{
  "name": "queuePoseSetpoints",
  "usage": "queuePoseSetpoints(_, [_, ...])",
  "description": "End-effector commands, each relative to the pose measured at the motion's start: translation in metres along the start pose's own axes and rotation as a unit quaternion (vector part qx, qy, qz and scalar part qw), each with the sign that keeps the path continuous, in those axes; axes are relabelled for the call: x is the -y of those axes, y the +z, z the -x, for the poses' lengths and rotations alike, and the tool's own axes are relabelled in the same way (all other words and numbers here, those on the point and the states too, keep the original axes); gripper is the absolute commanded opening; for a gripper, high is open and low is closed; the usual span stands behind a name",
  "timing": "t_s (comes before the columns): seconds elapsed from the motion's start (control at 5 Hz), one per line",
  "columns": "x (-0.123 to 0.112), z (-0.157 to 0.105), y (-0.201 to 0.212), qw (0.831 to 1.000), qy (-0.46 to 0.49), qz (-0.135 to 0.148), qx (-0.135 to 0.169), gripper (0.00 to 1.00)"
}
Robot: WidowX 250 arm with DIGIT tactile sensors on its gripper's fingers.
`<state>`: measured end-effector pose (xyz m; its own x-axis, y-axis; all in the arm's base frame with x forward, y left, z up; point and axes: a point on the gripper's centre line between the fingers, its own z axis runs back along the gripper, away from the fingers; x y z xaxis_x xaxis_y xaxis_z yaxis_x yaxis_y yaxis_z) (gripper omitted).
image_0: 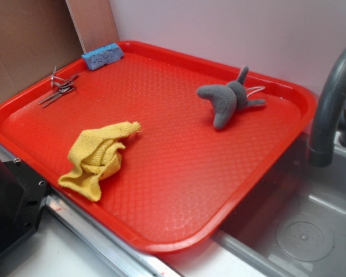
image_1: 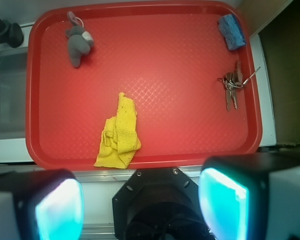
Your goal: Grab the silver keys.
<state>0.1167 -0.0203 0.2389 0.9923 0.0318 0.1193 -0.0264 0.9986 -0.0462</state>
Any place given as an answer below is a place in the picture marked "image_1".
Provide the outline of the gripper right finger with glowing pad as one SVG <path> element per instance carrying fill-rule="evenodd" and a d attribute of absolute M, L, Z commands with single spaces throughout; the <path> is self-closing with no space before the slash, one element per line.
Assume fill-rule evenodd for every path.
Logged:
<path fill-rule="evenodd" d="M 300 152 L 212 156 L 198 201 L 218 240 L 300 240 Z"/>

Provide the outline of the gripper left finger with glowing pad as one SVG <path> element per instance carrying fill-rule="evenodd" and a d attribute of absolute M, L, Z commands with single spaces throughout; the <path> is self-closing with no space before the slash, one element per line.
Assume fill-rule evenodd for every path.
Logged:
<path fill-rule="evenodd" d="M 0 240 L 78 240 L 80 182 L 65 169 L 0 173 Z"/>

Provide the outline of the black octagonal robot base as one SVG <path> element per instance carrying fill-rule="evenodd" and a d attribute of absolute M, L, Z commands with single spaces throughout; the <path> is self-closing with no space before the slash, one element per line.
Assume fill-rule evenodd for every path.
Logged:
<path fill-rule="evenodd" d="M 112 198 L 118 240 L 213 240 L 198 184 L 177 167 L 138 169 Z"/>

